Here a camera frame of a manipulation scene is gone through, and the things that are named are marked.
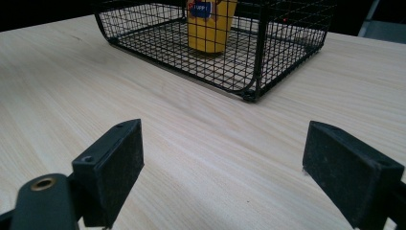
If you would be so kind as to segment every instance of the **black wire basket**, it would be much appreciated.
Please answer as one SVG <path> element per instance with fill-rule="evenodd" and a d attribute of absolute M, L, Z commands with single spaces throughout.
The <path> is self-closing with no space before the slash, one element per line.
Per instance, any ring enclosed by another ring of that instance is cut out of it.
<path fill-rule="evenodd" d="M 335 4 L 99 0 L 92 6 L 111 45 L 254 102 L 323 47 Z"/>

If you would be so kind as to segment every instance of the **wood grain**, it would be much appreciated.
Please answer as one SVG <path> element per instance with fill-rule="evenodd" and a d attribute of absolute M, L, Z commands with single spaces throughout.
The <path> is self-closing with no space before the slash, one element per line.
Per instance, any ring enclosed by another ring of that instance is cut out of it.
<path fill-rule="evenodd" d="M 350 229 L 302 172 L 308 123 L 406 165 L 405 61 L 406 45 L 328 34 L 245 103 L 109 46 L 93 16 L 1 33 L 0 212 L 25 182 L 69 174 L 112 126 L 141 118 L 146 166 L 115 229 Z"/>

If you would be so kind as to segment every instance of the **wire mesh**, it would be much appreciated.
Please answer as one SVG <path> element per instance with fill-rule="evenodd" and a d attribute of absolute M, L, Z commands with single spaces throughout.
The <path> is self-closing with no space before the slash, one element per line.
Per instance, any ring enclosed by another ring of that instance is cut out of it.
<path fill-rule="evenodd" d="M 201 13 L 207 17 L 202 26 L 193 21 L 200 12 L 191 6 L 204 9 L 208 5 L 203 3 L 208 2 L 109 0 L 95 2 L 93 7 L 101 32 L 112 45 L 247 101 L 258 99 L 322 48 L 334 9 L 331 0 L 240 0 L 234 15 L 229 11 L 220 15 L 213 10 L 216 0 L 210 12 Z M 230 30 L 208 26 L 209 17 L 232 18 Z M 207 33 L 191 34 L 199 27 Z M 221 33 L 225 40 L 217 39 Z M 203 50 L 191 46 L 201 41 Z M 209 43 L 224 50 L 209 53 Z"/>

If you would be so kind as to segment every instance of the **light wood surface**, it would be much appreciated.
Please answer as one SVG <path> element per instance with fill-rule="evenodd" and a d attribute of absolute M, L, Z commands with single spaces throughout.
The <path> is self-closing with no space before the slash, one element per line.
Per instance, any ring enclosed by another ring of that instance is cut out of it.
<path fill-rule="evenodd" d="M 24 183 L 71 173 L 77 155 L 136 118 L 146 165 L 114 229 L 351 229 L 302 172 L 308 123 L 406 165 L 406 45 L 328 34 L 245 103 L 111 47 L 94 16 L 1 33 L 0 212 Z"/>

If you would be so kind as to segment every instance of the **yellow cup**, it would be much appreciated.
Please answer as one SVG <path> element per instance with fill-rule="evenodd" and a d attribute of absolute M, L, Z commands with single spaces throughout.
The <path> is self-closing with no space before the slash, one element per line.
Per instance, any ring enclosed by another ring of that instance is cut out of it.
<path fill-rule="evenodd" d="M 206 53 L 225 50 L 237 0 L 188 0 L 189 46 Z"/>

